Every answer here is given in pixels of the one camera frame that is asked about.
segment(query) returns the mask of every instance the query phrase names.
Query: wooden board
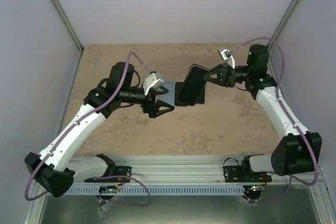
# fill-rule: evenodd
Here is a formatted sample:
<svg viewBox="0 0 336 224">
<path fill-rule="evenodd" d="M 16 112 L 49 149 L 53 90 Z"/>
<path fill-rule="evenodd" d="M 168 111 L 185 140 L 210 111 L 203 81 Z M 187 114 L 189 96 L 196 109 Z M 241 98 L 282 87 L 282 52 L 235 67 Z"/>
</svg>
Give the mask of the wooden board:
<svg viewBox="0 0 336 224">
<path fill-rule="evenodd" d="M 85 48 L 66 114 L 69 123 L 84 97 L 111 67 L 125 61 L 130 50 L 138 53 L 166 81 L 183 81 L 191 64 L 212 68 L 222 63 L 220 47 L 239 44 L 88 45 Z M 235 54 L 245 65 L 248 47 Z M 148 73 L 132 58 L 142 80 Z M 177 107 L 157 119 L 140 106 L 118 109 L 88 137 L 77 155 L 245 155 L 271 153 L 277 134 L 262 107 L 249 92 L 208 83 L 204 105 Z"/>
</svg>

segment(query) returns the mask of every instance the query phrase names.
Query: white wall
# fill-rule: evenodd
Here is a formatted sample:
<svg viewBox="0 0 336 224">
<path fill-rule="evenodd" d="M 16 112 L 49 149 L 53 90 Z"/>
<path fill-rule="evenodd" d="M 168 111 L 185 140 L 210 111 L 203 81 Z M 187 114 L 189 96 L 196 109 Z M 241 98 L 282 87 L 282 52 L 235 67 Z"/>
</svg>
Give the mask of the white wall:
<svg viewBox="0 0 336 224">
<path fill-rule="evenodd" d="M 283 90 L 298 118 L 322 136 L 320 164 L 336 206 L 336 1 L 302 0 L 278 39 L 286 54 Z M 274 53 L 277 72 L 280 56 Z"/>
<path fill-rule="evenodd" d="M 81 43 L 243 42 L 271 36 L 291 0 L 60 0 Z"/>
<path fill-rule="evenodd" d="M 24 158 L 56 135 L 79 52 L 49 0 L 0 0 L 0 222 L 22 222 Z"/>
</svg>

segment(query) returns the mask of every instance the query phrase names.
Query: ventilation grille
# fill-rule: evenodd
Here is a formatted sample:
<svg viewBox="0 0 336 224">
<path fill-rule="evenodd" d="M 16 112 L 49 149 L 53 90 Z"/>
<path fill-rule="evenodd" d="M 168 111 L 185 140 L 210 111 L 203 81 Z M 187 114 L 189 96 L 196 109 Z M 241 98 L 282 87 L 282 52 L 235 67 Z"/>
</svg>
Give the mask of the ventilation grille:
<svg viewBox="0 0 336 224">
<path fill-rule="evenodd" d="M 100 186 L 72 186 L 65 195 L 97 195 Z M 147 186 L 153 196 L 178 195 L 243 195 L 243 186 Z M 147 195 L 146 191 L 138 185 L 124 185 L 118 193 L 122 196 Z"/>
</svg>

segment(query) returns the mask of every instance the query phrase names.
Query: purple cable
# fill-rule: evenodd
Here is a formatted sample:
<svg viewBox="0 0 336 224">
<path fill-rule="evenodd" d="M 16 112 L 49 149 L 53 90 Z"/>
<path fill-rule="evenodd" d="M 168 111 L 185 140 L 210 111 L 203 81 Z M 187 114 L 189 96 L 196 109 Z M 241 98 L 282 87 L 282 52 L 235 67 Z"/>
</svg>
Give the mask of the purple cable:
<svg viewBox="0 0 336 224">
<path fill-rule="evenodd" d="M 319 168 L 318 168 L 318 164 L 317 164 L 317 161 L 316 161 L 316 158 L 315 158 L 315 155 L 314 155 L 314 151 L 312 150 L 304 132 L 300 129 L 299 126 L 296 125 L 296 122 L 295 120 L 293 119 L 293 117 L 290 115 L 290 113 L 287 111 L 285 105 L 283 104 L 281 98 L 280 98 L 280 87 L 281 87 L 281 83 L 282 83 L 282 78 L 283 78 L 283 75 L 284 75 L 284 71 L 285 71 L 285 54 L 283 53 L 283 50 L 282 48 L 280 47 L 280 45 L 273 39 L 271 38 L 268 38 L 268 37 L 258 37 L 258 38 L 254 38 L 254 39 L 251 39 L 243 44 L 241 44 L 239 47 L 237 47 L 235 50 L 233 50 L 233 53 L 242 49 L 245 45 L 253 42 L 253 41 L 256 41 L 256 40 L 268 40 L 270 42 L 272 42 L 274 45 L 277 46 L 277 48 L 279 49 L 280 51 L 280 55 L 281 55 L 281 62 L 282 62 L 282 68 L 281 68 L 281 74 L 280 74 L 280 77 L 279 77 L 279 81 L 278 81 L 278 85 L 276 87 L 276 96 L 277 96 L 277 99 L 278 99 L 278 102 L 281 106 L 281 108 L 283 109 L 284 113 L 286 114 L 286 116 L 289 118 L 290 122 L 295 126 L 296 130 L 300 133 L 303 141 L 305 142 L 306 146 L 307 146 L 307 149 L 309 151 L 309 154 L 310 154 L 310 157 L 313 161 L 313 166 L 314 166 L 314 179 L 312 182 L 306 182 L 306 181 L 303 181 L 302 179 L 294 176 L 294 175 L 290 175 L 291 177 L 293 177 L 294 179 L 296 179 L 297 181 L 303 183 L 304 185 L 307 185 L 307 186 L 313 186 L 316 184 L 317 180 L 319 179 Z"/>
<path fill-rule="evenodd" d="M 276 201 L 277 199 L 282 198 L 289 191 L 289 188 L 290 188 L 291 184 L 292 184 L 292 177 L 290 176 L 289 177 L 289 183 L 288 183 L 286 189 L 281 194 L 279 194 L 277 197 L 274 197 L 272 199 L 258 199 L 258 200 L 255 200 L 255 199 L 248 198 L 246 195 L 244 195 L 243 197 L 245 199 L 247 199 L 249 202 L 252 202 L 252 203 L 256 203 L 256 202 L 270 203 L 270 202 Z"/>
<path fill-rule="evenodd" d="M 124 67 L 124 71 L 122 73 L 122 76 L 121 76 L 121 79 L 120 79 L 120 82 L 115 90 L 115 92 L 112 94 L 112 96 L 105 102 L 103 103 L 102 105 L 100 105 L 99 107 L 95 108 L 94 110 L 88 112 L 87 114 L 83 115 L 80 119 L 78 119 L 76 121 L 76 123 L 72 124 L 65 132 L 64 134 L 59 138 L 59 140 L 54 144 L 54 146 L 50 149 L 50 154 L 47 154 L 45 156 L 45 158 L 38 164 L 38 166 L 35 168 L 35 170 L 33 171 L 33 173 L 31 174 L 29 180 L 28 180 L 28 183 L 26 185 L 26 189 L 25 189 L 25 199 L 28 200 L 28 201 L 32 201 L 32 200 L 35 200 L 35 199 L 38 199 L 40 197 L 42 197 L 43 195 L 45 195 L 48 191 L 44 191 L 43 193 L 41 193 L 40 195 L 36 196 L 36 197 L 33 197 L 33 198 L 30 198 L 29 197 L 29 188 L 30 188 L 30 185 L 32 184 L 33 180 L 34 180 L 34 177 L 36 176 L 36 174 L 38 173 L 38 171 L 40 170 L 40 168 L 42 167 L 42 165 L 46 162 L 46 160 L 51 156 L 51 153 L 53 153 L 55 151 L 55 149 L 57 148 L 57 146 L 62 142 L 62 140 L 71 132 L 71 130 L 77 126 L 81 121 L 83 121 L 85 118 L 87 118 L 89 115 L 103 109 L 106 105 L 108 105 L 118 94 L 119 90 L 121 89 L 121 86 L 125 80 L 125 77 L 126 77 L 126 73 L 127 73 L 127 69 L 128 69 L 128 65 L 130 63 L 130 60 L 131 60 L 131 56 L 134 55 L 136 57 L 136 59 L 140 62 L 140 64 L 149 72 L 151 73 L 152 70 L 140 59 L 140 57 L 133 51 L 130 51 L 128 56 L 127 56 L 127 60 L 126 60 L 126 63 L 125 63 L 125 67 Z"/>
<path fill-rule="evenodd" d="M 108 176 L 108 177 L 97 177 L 97 178 L 94 178 L 94 179 L 111 179 L 111 178 L 126 178 L 126 179 L 131 179 L 131 180 L 137 182 L 140 186 L 143 187 L 143 189 L 145 189 L 146 193 L 148 194 L 148 202 L 144 203 L 144 204 L 136 204 L 136 203 L 128 203 L 128 202 L 123 202 L 123 201 L 118 201 L 118 200 L 106 200 L 106 199 L 101 198 L 102 191 L 98 195 L 98 199 L 100 201 L 104 201 L 106 203 L 113 202 L 113 203 L 116 203 L 116 204 L 121 204 L 121 205 L 125 205 L 125 206 L 132 206 L 132 207 L 146 207 L 146 206 L 149 206 L 149 204 L 151 203 L 151 194 L 150 194 L 148 188 L 143 183 L 141 183 L 139 180 L 137 180 L 136 178 L 132 178 L 132 177 L 129 177 L 129 176 L 124 176 L 124 175 L 117 175 L 117 176 Z"/>
</svg>

